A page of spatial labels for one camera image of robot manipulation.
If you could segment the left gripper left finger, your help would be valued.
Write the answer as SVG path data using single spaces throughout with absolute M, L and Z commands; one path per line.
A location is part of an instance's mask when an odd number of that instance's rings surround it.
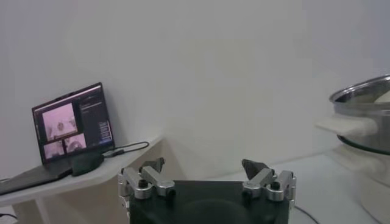
M 165 200 L 171 200 L 176 194 L 173 180 L 161 174 L 165 159 L 157 158 L 145 161 L 138 170 L 122 168 L 118 174 L 118 195 L 122 207 L 130 212 L 130 199 L 147 200 L 152 197 L 153 191 Z

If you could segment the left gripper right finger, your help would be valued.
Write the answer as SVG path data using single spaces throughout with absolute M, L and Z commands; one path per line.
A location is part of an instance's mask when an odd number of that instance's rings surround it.
M 244 200 L 250 202 L 265 196 L 273 202 L 287 201 L 290 208 L 296 203 L 296 182 L 294 172 L 283 170 L 279 174 L 265 163 L 242 159 L 241 165 L 248 180 L 242 183 Z

